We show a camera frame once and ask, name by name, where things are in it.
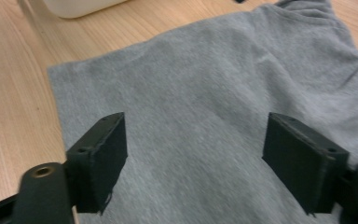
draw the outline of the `wooden table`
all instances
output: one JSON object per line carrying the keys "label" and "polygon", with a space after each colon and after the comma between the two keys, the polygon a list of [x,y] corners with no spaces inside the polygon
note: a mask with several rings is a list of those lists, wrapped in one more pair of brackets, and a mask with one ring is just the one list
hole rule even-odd
{"label": "wooden table", "polygon": [[[130,0],[75,20],[48,12],[42,0],[0,0],[0,200],[21,175],[64,161],[61,129],[47,67],[88,59],[145,41],[193,21],[274,0]],[[333,0],[358,47],[358,1]]]}

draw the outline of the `white object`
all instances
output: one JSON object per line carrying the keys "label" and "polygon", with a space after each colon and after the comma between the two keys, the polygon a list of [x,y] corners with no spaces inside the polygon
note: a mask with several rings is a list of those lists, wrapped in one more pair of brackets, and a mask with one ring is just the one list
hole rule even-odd
{"label": "white object", "polygon": [[127,0],[44,0],[48,9],[62,18],[76,18]]}

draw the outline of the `wooden surface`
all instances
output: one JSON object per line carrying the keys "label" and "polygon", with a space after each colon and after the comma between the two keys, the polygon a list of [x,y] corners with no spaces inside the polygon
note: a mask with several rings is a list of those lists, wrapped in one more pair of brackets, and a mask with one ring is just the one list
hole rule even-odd
{"label": "wooden surface", "polygon": [[[175,27],[273,0],[130,0],[75,20],[42,0],[0,0],[0,200],[22,173],[64,161],[61,130],[46,69],[145,41]],[[358,47],[358,1],[333,0]]]}

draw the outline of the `gray t-shirt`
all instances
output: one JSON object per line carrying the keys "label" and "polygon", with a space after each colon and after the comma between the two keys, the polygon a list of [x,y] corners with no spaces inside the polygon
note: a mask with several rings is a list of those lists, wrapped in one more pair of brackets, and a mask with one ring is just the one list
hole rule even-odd
{"label": "gray t-shirt", "polygon": [[48,72],[67,148],[126,113],[113,200],[82,223],[337,223],[338,206],[307,217],[261,159],[271,111],[358,163],[358,50],[329,1],[266,4]]}

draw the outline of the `gray fabric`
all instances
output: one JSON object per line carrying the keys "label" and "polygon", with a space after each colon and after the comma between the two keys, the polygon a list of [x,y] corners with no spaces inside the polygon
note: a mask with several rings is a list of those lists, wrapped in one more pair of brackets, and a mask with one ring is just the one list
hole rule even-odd
{"label": "gray fabric", "polygon": [[49,68],[66,147],[126,113],[129,158],[82,223],[337,223],[307,217],[261,160],[282,113],[358,162],[358,50],[329,1],[281,1]]}

